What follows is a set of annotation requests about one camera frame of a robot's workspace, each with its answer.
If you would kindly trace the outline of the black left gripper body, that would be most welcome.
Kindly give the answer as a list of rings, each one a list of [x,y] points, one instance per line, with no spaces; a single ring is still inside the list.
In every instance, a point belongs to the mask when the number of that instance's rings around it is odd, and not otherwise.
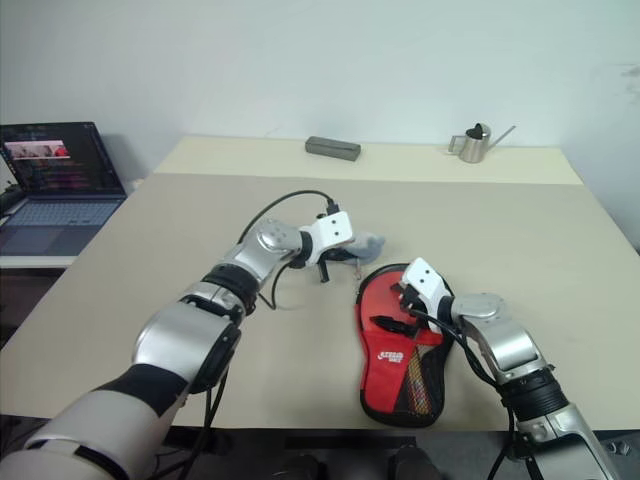
[[[327,249],[321,254],[320,260],[323,262],[336,262],[352,266],[357,266],[360,263],[360,258],[357,255],[343,247]]]

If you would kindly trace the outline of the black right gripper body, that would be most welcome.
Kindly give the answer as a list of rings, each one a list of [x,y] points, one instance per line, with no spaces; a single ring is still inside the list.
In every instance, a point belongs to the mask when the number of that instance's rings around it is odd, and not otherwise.
[[[416,319],[419,329],[431,330],[426,304],[420,299],[419,292],[412,286],[400,287],[400,309]]]

